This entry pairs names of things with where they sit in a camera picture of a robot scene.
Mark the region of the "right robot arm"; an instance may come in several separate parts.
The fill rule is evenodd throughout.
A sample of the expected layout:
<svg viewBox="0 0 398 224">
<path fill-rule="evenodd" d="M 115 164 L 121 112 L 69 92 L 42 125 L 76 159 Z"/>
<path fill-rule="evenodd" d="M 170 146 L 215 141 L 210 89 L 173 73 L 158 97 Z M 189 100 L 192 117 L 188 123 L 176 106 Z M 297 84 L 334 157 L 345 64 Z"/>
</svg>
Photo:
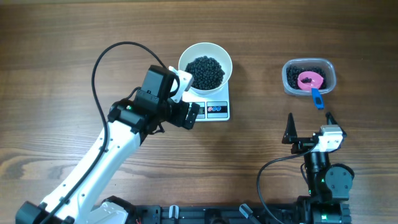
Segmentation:
<svg viewBox="0 0 398 224">
<path fill-rule="evenodd" d="M 329 154 L 341 148 L 346 132 L 331 113 L 326 114 L 326 125 L 311 137 L 297 135 L 294 117 L 289 113 L 283 144 L 291 144 L 291 153 L 304 158 L 309 196 L 299 196 L 294 203 L 292 223 L 352 222 L 349 192 L 353 186 L 354 171 L 344 164 L 331 164 Z"/>
</svg>

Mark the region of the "pink scoop blue handle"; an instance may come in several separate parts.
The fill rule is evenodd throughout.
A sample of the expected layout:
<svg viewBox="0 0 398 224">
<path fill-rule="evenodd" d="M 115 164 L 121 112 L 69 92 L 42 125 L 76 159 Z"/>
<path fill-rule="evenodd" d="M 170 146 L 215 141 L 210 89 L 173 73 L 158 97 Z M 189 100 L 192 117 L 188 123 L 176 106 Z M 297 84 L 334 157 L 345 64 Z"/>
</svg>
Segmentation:
<svg viewBox="0 0 398 224">
<path fill-rule="evenodd" d="M 312 82 L 311 83 L 302 83 L 301 80 L 306 77 L 311 78 Z M 307 72 L 302 72 L 298 76 L 297 81 L 298 81 L 298 86 L 301 90 L 309 91 L 311 93 L 315 107 L 318 110 L 323 110 L 325 105 L 323 102 L 322 95 L 320 94 L 320 91 L 319 91 L 319 89 L 323 83 L 323 77 L 315 72 L 307 71 Z"/>
</svg>

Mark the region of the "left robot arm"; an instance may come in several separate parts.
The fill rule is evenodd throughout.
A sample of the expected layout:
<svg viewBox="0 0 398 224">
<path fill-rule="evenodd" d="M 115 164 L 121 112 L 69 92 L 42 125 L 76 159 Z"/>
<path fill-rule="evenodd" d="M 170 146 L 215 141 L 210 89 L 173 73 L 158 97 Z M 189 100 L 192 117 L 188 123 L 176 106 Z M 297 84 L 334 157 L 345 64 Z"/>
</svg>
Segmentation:
<svg viewBox="0 0 398 224">
<path fill-rule="evenodd" d="M 133 100 L 115 102 L 95 143 L 70 175 L 39 205 L 25 202 L 16 223 L 137 223 L 135 207 L 117 197 L 94 205 L 121 164 L 166 121 L 192 129 L 199 106 L 182 101 L 190 73 L 150 66 Z"/>
</svg>

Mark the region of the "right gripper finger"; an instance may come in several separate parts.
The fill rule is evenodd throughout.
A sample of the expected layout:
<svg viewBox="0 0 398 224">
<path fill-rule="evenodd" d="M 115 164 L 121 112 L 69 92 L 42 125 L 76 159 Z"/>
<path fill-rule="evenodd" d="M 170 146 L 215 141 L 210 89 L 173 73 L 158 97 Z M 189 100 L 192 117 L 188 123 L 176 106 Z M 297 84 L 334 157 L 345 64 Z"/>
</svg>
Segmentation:
<svg viewBox="0 0 398 224">
<path fill-rule="evenodd" d="M 338 124 L 338 122 L 335 120 L 335 118 L 333 117 L 333 115 L 332 115 L 331 112 L 327 112 L 327 113 L 325 114 L 325 117 L 326 117 L 326 123 L 327 123 L 327 124 L 330 124 L 330 125 L 338 125 L 338 126 L 340 127 L 341 131 L 342 131 L 342 136 L 343 136 L 344 138 L 347 137 L 347 133 L 346 133 L 346 132 L 344 131 L 344 129 Z"/>
<path fill-rule="evenodd" d="M 289 113 L 287 119 L 286 129 L 282 138 L 282 144 L 293 144 L 296 143 L 298 136 L 295 127 L 295 121 L 292 113 Z"/>
</svg>

